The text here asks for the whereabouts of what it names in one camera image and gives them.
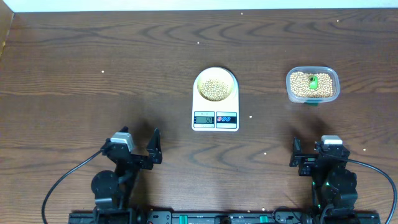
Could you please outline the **yellow plastic bowl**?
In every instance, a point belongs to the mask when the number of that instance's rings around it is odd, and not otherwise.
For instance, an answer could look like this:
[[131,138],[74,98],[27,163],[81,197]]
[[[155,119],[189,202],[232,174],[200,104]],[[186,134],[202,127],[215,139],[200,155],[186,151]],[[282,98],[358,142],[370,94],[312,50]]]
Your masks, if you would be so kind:
[[232,73],[221,67],[210,67],[198,75],[197,89],[199,94],[208,101],[223,101],[233,91]]

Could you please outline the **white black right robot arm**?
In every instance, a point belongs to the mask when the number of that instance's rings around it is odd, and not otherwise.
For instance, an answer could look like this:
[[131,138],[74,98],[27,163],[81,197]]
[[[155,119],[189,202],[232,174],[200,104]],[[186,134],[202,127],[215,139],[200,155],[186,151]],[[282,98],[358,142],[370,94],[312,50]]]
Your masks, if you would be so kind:
[[346,169],[350,155],[338,136],[324,135],[315,143],[316,154],[304,153],[294,138],[289,166],[300,176],[312,178],[313,207],[300,217],[301,223],[359,223],[354,211],[358,199],[357,176]]

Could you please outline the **green plastic scoop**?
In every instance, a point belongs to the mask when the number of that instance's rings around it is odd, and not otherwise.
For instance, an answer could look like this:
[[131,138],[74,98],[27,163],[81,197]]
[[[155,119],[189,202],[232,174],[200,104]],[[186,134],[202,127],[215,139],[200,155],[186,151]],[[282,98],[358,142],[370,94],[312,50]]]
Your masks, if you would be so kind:
[[316,90],[318,88],[318,77],[316,75],[309,76],[309,89]]

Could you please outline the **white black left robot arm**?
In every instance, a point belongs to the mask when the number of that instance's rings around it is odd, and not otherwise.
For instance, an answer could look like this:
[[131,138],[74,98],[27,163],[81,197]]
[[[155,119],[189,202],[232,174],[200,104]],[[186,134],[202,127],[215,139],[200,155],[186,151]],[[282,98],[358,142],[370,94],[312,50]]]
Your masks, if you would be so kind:
[[130,199],[141,170],[162,163],[160,131],[156,129],[146,147],[147,156],[133,154],[134,143],[128,127],[108,138],[100,151],[115,163],[115,170],[103,170],[91,181],[95,195],[95,223],[146,223],[142,209],[131,207]]

